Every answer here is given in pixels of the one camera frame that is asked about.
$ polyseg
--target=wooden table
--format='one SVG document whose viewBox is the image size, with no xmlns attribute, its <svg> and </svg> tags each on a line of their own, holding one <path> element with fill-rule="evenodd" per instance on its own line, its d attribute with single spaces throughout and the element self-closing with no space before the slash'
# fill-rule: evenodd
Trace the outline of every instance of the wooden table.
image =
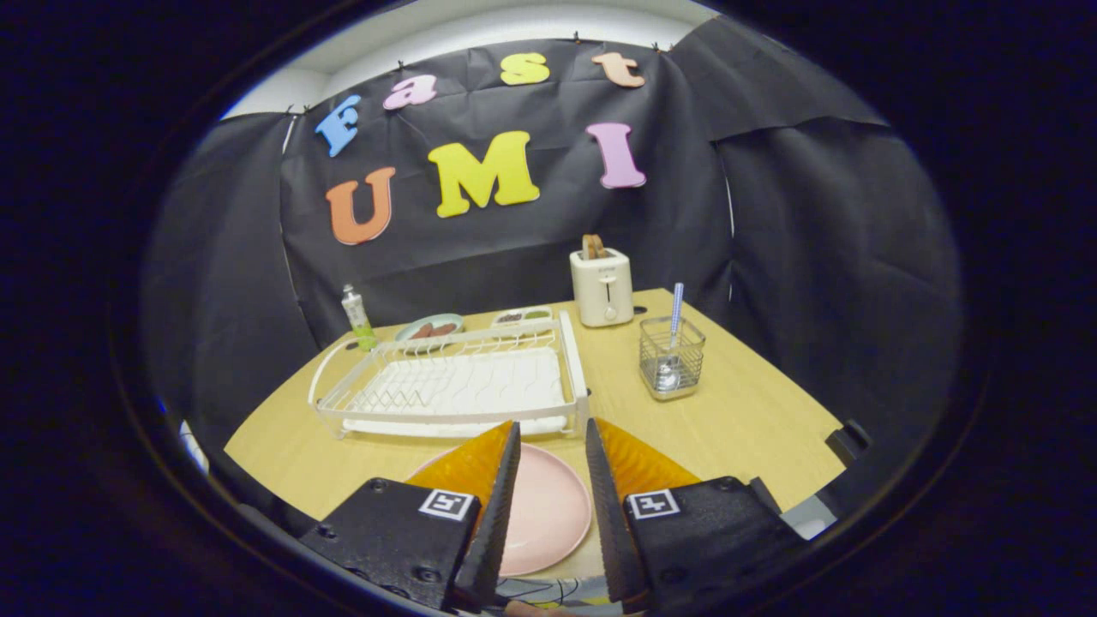
<svg viewBox="0 0 1097 617">
<path fill-rule="evenodd" d="M 592 416 L 606 418 L 659 449 L 702 480 L 734 475 L 761 478 L 778 505 L 788 509 L 844 470 L 824 439 L 837 419 L 780 371 L 693 307 L 682 315 L 708 338 L 698 391 L 658 402 L 644 388 L 638 369 L 640 321 L 670 314 L 666 290 L 636 292 L 647 306 L 629 324 L 587 328 L 574 302 L 568 311 L 590 396 Z M 466 329 L 487 327 L 498 312 L 465 317 Z M 391 340 L 400 326 L 377 328 Z M 336 344 L 346 343 L 350 334 Z M 305 514 L 321 519 L 363 482 L 374 476 L 404 480 L 423 461 L 460 444 L 453 439 L 351 433 L 337 440 L 306 403 L 313 374 L 327 349 L 301 368 L 263 402 L 229 440 L 225 451 L 248 473 Z M 327 392 L 340 374 L 361 360 L 340 351 L 321 375 Z M 524 441 L 565 460 L 588 485 L 584 441 L 533 436 Z M 530 577 L 592 576 L 602 573 L 597 523 L 567 559 Z"/>
</svg>

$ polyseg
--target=black backdrop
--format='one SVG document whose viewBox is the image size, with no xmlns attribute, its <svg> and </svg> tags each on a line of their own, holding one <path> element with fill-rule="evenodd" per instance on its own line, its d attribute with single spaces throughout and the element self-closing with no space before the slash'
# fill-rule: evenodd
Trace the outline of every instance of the black backdrop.
<svg viewBox="0 0 1097 617">
<path fill-rule="evenodd" d="M 527 52 L 545 56 L 550 78 L 505 85 L 500 60 Z M 646 83 L 607 79 L 590 59 L 607 52 L 635 59 Z M 384 110 L 393 85 L 416 75 L 438 76 L 438 96 Z M 362 98 L 358 135 L 330 157 L 316 126 L 351 94 Z M 600 184 L 585 133 L 597 122 L 632 126 L 643 187 Z M 439 217 L 428 153 L 455 142 L 483 158 L 506 131 L 530 134 L 540 198 Z M 396 169 L 391 223 L 340 243 L 326 192 L 357 180 L 355 216 L 369 220 L 362 181 L 383 167 Z M 570 41 L 473 48 L 304 115 L 224 121 L 163 207 L 144 287 L 150 362 L 169 408 L 218 459 L 251 410 L 347 332 L 344 283 L 375 325 L 566 300 L 567 253 L 591 232 L 631 257 L 634 289 L 683 281 L 687 301 L 868 431 L 869 458 L 829 489 L 838 511 L 928 434 L 955 371 L 959 261 L 931 181 L 848 88 L 728 19 L 669 53 Z M 253 485 L 231 461 L 216 467 Z"/>
</svg>

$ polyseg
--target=white wall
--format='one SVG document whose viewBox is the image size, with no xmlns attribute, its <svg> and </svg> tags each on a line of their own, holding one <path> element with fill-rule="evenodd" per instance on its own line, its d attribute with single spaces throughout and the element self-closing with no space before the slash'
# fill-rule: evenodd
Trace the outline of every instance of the white wall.
<svg viewBox="0 0 1097 617">
<path fill-rule="evenodd" d="M 237 102 L 225 117 L 242 115 L 246 113 L 289 111 L 303 112 L 304 104 L 323 100 L 320 92 L 328 83 L 331 76 L 318 70 L 304 68 L 284 68 L 268 77 L 259 86 L 256 86 L 239 102 Z"/>
<path fill-rule="evenodd" d="M 302 54 L 233 106 L 225 117 L 302 111 L 397 67 L 491 43 L 527 38 L 613 41 L 667 49 L 715 15 L 688 0 L 420 0 L 354 24 Z"/>
</svg>

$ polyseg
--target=ceiling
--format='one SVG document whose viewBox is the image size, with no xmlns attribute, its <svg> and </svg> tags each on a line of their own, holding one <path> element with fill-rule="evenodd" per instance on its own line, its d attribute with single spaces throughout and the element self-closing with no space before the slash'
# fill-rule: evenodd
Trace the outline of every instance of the ceiling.
<svg viewBox="0 0 1097 617">
<path fill-rule="evenodd" d="M 559 9 L 563 4 L 627 9 L 686 22 L 693 26 L 717 14 L 716 11 L 689 0 L 592 0 L 555 3 L 545 0 L 417 0 L 347 27 L 298 56 L 287 65 L 287 68 L 333 74 L 355 59 L 391 46 L 406 36 L 455 20 L 500 9 L 542 5 L 552 10 Z"/>
</svg>

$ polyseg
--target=orange letter u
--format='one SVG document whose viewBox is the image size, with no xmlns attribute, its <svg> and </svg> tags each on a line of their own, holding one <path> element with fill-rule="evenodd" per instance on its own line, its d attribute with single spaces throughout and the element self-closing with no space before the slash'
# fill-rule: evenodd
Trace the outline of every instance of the orange letter u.
<svg viewBox="0 0 1097 617">
<path fill-rule="evenodd" d="M 365 183 L 373 188 L 373 216 L 365 223 L 354 221 L 357 180 L 337 184 L 328 191 L 327 198 L 331 204 L 331 231 L 335 232 L 336 239 L 343 244 L 357 245 L 372 240 L 385 231 L 393 218 L 388 179 L 395 175 L 395 167 L 382 167 L 365 177 Z"/>
</svg>

